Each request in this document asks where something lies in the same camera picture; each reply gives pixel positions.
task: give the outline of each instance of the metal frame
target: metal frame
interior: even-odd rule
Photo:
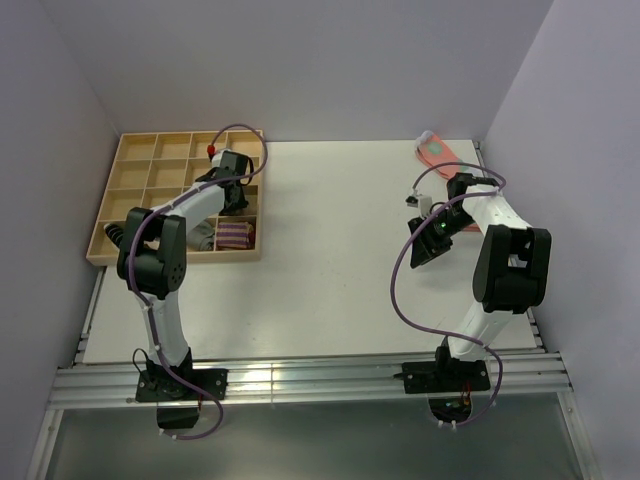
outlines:
[[[64,410],[47,410],[44,413],[40,434],[36,440],[36,446],[31,455],[31,464],[25,477],[27,480],[44,480],[46,478],[63,414]]]
[[[195,362],[194,368],[227,368],[226,404],[302,403],[404,399],[403,383],[394,379],[401,364],[433,360],[432,354],[289,359],[270,362]],[[570,392],[571,384],[559,354],[503,355],[503,395]],[[497,378],[495,361],[489,362]],[[59,370],[50,409],[153,407],[135,403],[138,372],[131,365],[77,366]],[[475,392],[487,395],[490,392]],[[163,402],[162,405],[196,405]]]
[[[582,477],[585,480],[602,480],[604,477],[602,476],[600,467],[598,467],[595,453],[589,441],[587,428],[578,411],[573,391],[558,393],[558,401],[562,409],[562,416],[567,424],[573,450],[576,453],[578,464],[580,465]]]

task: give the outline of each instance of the black mounting bracket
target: black mounting bracket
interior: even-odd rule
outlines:
[[[224,400],[229,371],[224,368],[193,369],[191,350],[178,367],[171,370],[180,378],[200,387],[218,400]],[[147,361],[136,390],[137,403],[201,401],[201,396],[177,382],[162,366]],[[200,407],[160,407],[156,412],[158,427],[164,430],[193,428],[200,417]]]
[[[461,362],[451,358],[448,346],[437,348],[434,361],[403,363],[402,373],[394,375],[394,378],[403,380],[404,392],[408,395],[485,391],[491,388],[484,361]]]

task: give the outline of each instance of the wooden compartment organizer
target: wooden compartment organizer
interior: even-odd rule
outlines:
[[[124,226],[133,207],[162,205],[186,191],[200,175],[210,170],[207,145],[217,132],[171,132],[124,134],[116,152],[98,219],[91,235],[87,259],[94,265],[115,265],[118,249],[104,233],[104,226]],[[230,148],[252,157],[255,168],[262,162],[262,144],[247,130],[231,130],[216,141],[216,148]],[[210,252],[187,252],[191,263],[236,262],[260,258],[262,237],[262,174],[244,187],[249,206],[231,216],[207,218],[214,229],[219,221],[248,222],[255,229],[255,244],[249,250],[214,246]]]

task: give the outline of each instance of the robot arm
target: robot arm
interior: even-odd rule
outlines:
[[[436,350],[435,361],[404,363],[402,373],[397,375],[403,378],[409,394],[460,392],[429,399],[433,415],[441,423],[451,423],[454,429],[456,422],[469,420],[471,392],[491,388],[484,361],[487,348],[514,314],[542,302],[546,288],[551,236],[547,230],[533,228],[522,220],[496,192],[497,187],[493,179],[457,173],[447,182],[450,201],[467,194],[491,195],[448,202],[449,208],[439,209],[426,225],[425,218],[433,210],[431,199],[407,199],[421,212],[420,217],[409,221],[412,237],[420,229],[412,243],[412,268],[450,250],[451,237],[473,222],[484,235],[473,274],[474,302],[461,326],[455,333],[439,332],[448,336]]]
[[[188,198],[149,224],[144,232],[143,244],[138,247],[136,254],[136,282],[143,296],[153,306],[163,354],[169,365],[178,370],[191,368],[190,349],[182,332],[178,307],[178,289],[184,280],[187,268],[186,234],[207,217],[221,212],[239,210],[248,205],[242,185],[237,181],[202,190],[200,188],[211,180],[243,175],[250,162],[249,157],[223,150],[212,156],[211,162],[212,169],[198,178],[188,191],[180,195]],[[172,206],[177,198],[167,204],[156,206],[153,210],[159,210],[167,205]],[[114,225],[105,227],[109,238],[120,249],[117,270],[122,279],[127,279],[127,262],[133,236],[142,221],[153,210],[131,209],[127,215],[124,230]],[[157,249],[144,243],[156,240],[159,240]],[[150,329],[149,308],[141,299],[138,299],[138,302],[142,308],[149,338],[147,369],[149,372],[153,370],[162,375],[163,369],[154,349],[155,342]]]
[[[449,198],[477,192],[493,192],[493,179],[458,173],[447,183]],[[410,197],[421,210],[430,199]],[[409,222],[412,232],[422,218]],[[471,197],[442,212],[423,230],[413,244],[411,267],[423,265],[448,251],[451,237],[475,222],[484,242],[473,275],[474,303],[457,331],[490,345],[513,318],[529,307],[539,305],[545,294],[551,235],[533,228],[507,203],[501,193]],[[518,259],[518,265],[512,260]],[[450,356],[462,362],[475,362],[486,356],[484,348],[460,338],[449,338]]]

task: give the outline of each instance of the pink sponge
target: pink sponge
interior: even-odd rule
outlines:
[[[459,162],[458,157],[435,133],[427,130],[416,139],[416,156],[428,167],[436,167],[445,162]],[[441,177],[449,179],[460,171],[459,167],[449,165],[436,170]]]

